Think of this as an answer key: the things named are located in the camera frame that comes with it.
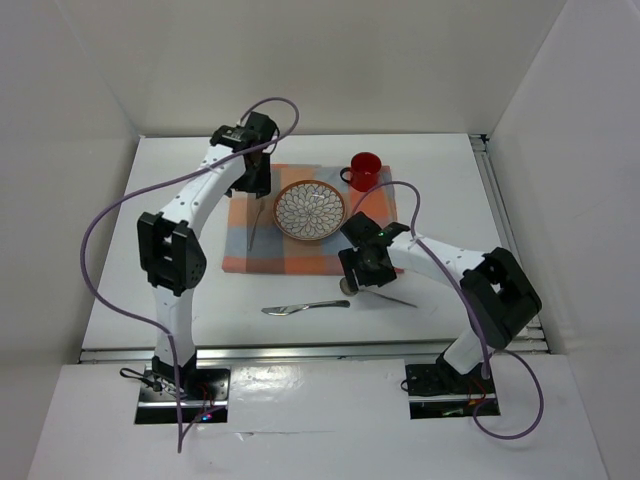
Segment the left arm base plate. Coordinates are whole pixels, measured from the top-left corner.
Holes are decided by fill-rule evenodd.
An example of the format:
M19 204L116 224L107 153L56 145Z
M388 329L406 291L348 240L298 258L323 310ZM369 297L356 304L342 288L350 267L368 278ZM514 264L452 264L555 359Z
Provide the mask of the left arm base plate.
M121 368L119 375L140 384L136 414L136 425L175 424L177 414L176 387L169 381L152 373L131 368ZM228 420L228 399L231 370L229 368L206 368L197 370L195 376L180 388L183 422L217 424Z

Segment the floral patterned plate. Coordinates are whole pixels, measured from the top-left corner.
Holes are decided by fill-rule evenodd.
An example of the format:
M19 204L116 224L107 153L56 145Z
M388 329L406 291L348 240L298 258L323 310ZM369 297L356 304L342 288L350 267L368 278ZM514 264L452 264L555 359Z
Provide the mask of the floral patterned plate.
M335 187L318 180L302 180L279 192L272 211L276 226L287 237L318 241L339 230L347 205Z

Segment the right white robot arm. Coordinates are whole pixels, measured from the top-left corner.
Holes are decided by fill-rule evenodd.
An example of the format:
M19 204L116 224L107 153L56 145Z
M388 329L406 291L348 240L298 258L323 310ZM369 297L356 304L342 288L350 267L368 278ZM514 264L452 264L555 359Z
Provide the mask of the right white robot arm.
M460 391L471 376L489 375L486 361L506 348L538 315L541 299L514 255L497 247L483 253L442 243L392 222L382 228L359 212L341 227L350 247L339 252L341 289L382 287L399 270L453 288L469 326L439 355L426 380L438 393Z

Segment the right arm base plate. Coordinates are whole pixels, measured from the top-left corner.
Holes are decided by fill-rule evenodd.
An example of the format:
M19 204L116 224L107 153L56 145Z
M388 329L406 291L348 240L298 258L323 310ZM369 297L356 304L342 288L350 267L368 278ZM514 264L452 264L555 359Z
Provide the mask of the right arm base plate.
M499 416L495 384L482 377L482 365L461 375L444 362L407 364L400 388L408 395L412 420Z

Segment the silver spoon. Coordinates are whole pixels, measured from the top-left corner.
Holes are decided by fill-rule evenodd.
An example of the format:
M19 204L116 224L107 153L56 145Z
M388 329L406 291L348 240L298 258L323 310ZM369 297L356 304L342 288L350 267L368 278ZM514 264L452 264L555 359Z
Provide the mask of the silver spoon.
M340 279L339 288L340 288L341 292L345 296L348 296L348 297L354 297L354 296L358 295L359 293L366 293L366 294L373 295L373 296L375 296L377 298L380 298L380 299L383 299L383 300L386 300L386 301L390 301L390 302L393 302L393 303L396 303L396 304L405 305L405 306L408 306L408 307L411 307L411 308L417 308L417 305L415 305L413 303L410 303L410 302L407 302L407 301L404 301L404 300L401 300L401 299L398 299L398 298L394 298L394 297L391 297L391 296L388 296L388 295L384 295L384 294L381 294L381 293L378 293L378 292L375 292L375 291L371 291L371 290L367 290L367 289L352 289L349 286L349 283L348 283L346 278L341 278Z

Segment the silver fork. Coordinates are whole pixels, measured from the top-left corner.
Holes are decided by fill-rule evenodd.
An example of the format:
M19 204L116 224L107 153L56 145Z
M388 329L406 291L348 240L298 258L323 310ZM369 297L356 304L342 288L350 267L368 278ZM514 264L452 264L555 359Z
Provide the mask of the silver fork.
M259 224L260 217L265 208L264 198L251 199L247 205L247 214L250 223L247 230L247 251L250 252L253 249L256 230Z

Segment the red enamel mug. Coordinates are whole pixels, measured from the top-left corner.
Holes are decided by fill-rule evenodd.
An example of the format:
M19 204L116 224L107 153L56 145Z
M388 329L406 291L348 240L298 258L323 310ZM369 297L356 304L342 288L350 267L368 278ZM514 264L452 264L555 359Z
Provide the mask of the red enamel mug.
M343 182L359 192L366 192L377 185L382 168L380 158L371 152L354 155L347 167L339 175Z

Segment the checkered orange grey cloth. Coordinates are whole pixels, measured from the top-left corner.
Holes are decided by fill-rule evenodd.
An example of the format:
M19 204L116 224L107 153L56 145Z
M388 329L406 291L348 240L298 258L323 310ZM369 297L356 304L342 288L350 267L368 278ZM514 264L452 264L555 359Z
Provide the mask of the checkered orange grey cloth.
M344 236L336 232L318 241L298 241L284 235L273 219L273 203L286 186L302 180L318 180L335 187L351 207L362 193L348 186L337 166L277 164L271 170L272 190L256 230L253 249L247 251L250 220L247 205L251 199L237 194L230 200L227 238L222 270L241 274L340 275L338 252L349 247Z

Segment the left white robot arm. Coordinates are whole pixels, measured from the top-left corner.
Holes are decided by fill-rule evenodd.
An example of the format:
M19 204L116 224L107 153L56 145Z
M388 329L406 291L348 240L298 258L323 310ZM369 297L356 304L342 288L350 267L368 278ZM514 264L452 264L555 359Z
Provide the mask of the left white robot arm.
M219 201L233 191L263 197L271 192L270 154L265 150L216 163L234 153L268 142L279 131L267 115L252 112L243 123L222 126L210 139L198 175L158 213L137 221L142 270L152 286L157 336L152 371L176 399L196 390L196 347L192 335L195 287L203 279L207 259L199 237Z

